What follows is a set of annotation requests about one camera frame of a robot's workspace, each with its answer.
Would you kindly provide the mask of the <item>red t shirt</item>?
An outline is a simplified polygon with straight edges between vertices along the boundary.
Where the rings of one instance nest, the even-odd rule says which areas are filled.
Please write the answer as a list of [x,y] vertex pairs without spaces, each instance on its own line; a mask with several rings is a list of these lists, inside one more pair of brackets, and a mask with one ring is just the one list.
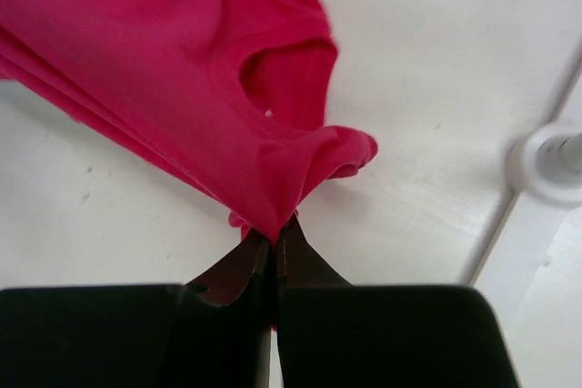
[[376,141],[325,122],[319,0],[1,0],[1,75],[275,240]]

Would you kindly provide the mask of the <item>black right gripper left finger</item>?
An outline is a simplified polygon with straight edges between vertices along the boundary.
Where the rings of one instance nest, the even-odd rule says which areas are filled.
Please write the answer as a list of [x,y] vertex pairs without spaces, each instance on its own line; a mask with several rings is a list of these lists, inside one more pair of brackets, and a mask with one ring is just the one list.
[[271,247],[250,232],[187,284],[5,289],[4,387],[265,387]]

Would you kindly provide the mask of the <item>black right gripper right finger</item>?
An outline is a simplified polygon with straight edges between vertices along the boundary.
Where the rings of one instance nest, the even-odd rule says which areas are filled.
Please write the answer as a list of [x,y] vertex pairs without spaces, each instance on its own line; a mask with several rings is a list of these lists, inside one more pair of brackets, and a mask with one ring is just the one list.
[[286,387],[515,387],[497,318],[475,289],[353,285],[296,218],[276,246],[277,345]]

